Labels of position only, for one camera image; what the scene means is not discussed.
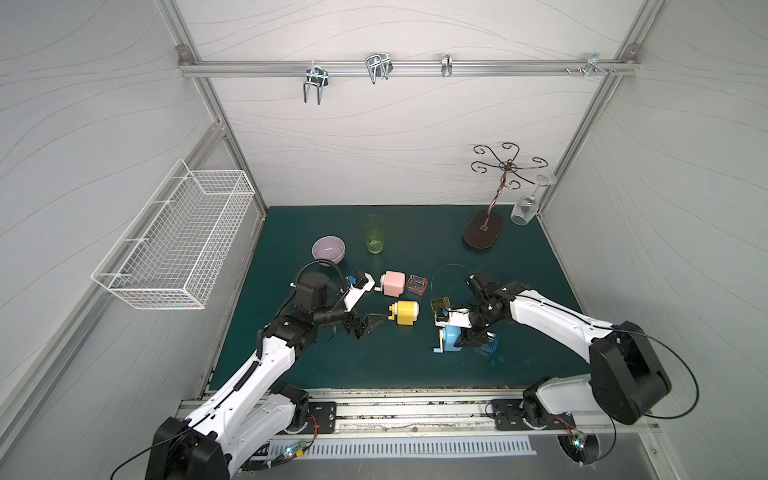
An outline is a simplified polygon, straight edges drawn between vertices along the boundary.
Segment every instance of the green glass cup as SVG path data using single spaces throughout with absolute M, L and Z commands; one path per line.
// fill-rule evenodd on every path
M 384 250 L 386 220 L 379 214 L 365 215 L 362 218 L 362 232 L 366 237 L 366 248 L 370 253 Z

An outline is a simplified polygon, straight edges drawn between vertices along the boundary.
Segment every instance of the metal hook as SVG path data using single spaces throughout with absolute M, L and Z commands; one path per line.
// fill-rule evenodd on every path
M 446 53 L 442 56 L 442 76 L 450 77 L 453 74 L 453 58 L 451 54 Z
M 376 84 L 377 74 L 384 77 L 384 80 L 389 80 L 389 72 L 392 71 L 392 59 L 389 54 L 375 53 L 366 58 L 366 68 L 373 84 Z
M 579 68 L 579 71 L 585 76 L 588 77 L 590 74 L 593 74 L 595 72 L 601 73 L 603 75 L 608 75 L 610 72 L 608 70 L 605 70 L 603 68 L 600 68 L 598 66 L 598 54 L 592 54 L 587 59 L 587 64 L 584 66 L 584 68 Z
M 306 81 L 304 82 L 304 103 L 310 96 L 310 89 L 317 88 L 317 104 L 320 105 L 320 98 L 323 96 L 323 87 L 328 85 L 328 72 L 320 67 L 312 67 L 306 71 Z

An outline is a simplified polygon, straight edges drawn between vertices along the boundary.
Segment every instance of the white wire basket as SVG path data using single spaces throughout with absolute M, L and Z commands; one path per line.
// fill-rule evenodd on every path
M 179 160 L 91 278 L 140 310 L 205 308 L 254 193 L 242 170 Z

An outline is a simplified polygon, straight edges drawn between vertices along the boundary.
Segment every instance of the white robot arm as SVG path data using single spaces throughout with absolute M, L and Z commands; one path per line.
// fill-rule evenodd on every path
M 518 282 L 501 285 L 485 269 L 474 272 L 466 283 L 479 306 L 470 311 L 471 326 L 462 328 L 457 345 L 480 346 L 487 341 L 487 328 L 507 319 L 539 330 L 590 364 L 586 375 L 544 378 L 525 391 L 523 410 L 531 425 L 544 425 L 564 412 L 601 409 L 631 425 L 671 390 L 669 377 L 639 326 L 593 319 Z
M 285 315 L 280 309 L 250 358 L 183 422 L 171 417 L 161 425 L 147 464 L 147 480 L 228 480 L 275 434 L 304 427 L 309 396 L 303 390 L 285 385 L 257 404 L 313 343 L 319 326 L 343 324 L 358 338 L 369 331 L 354 306 L 372 290 L 370 274 L 350 276 L 349 288 L 332 306 L 325 304 L 328 282 L 321 273 L 308 273 L 292 283 L 292 309 Z

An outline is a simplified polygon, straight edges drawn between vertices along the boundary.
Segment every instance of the linear rail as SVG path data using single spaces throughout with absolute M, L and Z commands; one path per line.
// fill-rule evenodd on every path
M 334 438 L 553 435 L 564 430 L 500 432 L 486 406 L 493 399 L 522 398 L 521 389 L 308 389 L 313 401 L 336 402 Z M 182 402 L 176 417 L 182 419 L 205 402 Z M 603 412 L 572 412 L 580 430 L 612 433 L 611 420 Z M 655 421 L 634 425 L 616 424 L 619 433 L 660 432 Z
M 581 76 L 586 60 L 489 60 L 453 61 L 455 77 L 538 77 L 552 75 Z M 331 77 L 368 77 L 364 61 L 197 61 L 179 65 L 184 77 L 306 77 L 306 70 L 320 67 Z M 600 60 L 598 67 L 609 75 L 634 75 L 639 63 Z M 393 77 L 441 77 L 440 61 L 392 61 Z

